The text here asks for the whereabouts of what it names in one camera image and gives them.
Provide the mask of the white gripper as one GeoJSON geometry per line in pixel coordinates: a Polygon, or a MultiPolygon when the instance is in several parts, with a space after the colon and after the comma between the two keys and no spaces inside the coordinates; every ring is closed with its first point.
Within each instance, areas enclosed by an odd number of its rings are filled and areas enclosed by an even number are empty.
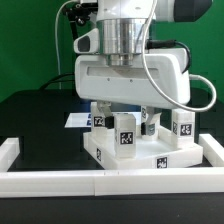
{"type": "Polygon", "coordinates": [[[98,49],[97,29],[74,41],[74,51],[78,54],[75,62],[78,95],[98,101],[97,107],[107,129],[114,128],[110,102],[151,106],[147,107],[147,121],[141,123],[141,135],[156,137],[162,114],[158,108],[174,107],[164,97],[169,96],[183,105],[190,100],[186,51],[182,48],[151,49],[145,56],[136,55],[130,66],[109,66],[98,49]]]}

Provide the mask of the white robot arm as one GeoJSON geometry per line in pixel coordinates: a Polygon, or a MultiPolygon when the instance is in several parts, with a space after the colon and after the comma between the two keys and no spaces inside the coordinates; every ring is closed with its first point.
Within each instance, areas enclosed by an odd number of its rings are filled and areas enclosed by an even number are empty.
{"type": "Polygon", "coordinates": [[[192,112],[191,55],[175,40],[154,40],[154,22],[195,22],[213,0],[81,0],[95,27],[74,41],[76,91],[97,102],[92,125],[112,129],[112,102],[192,112]]]}

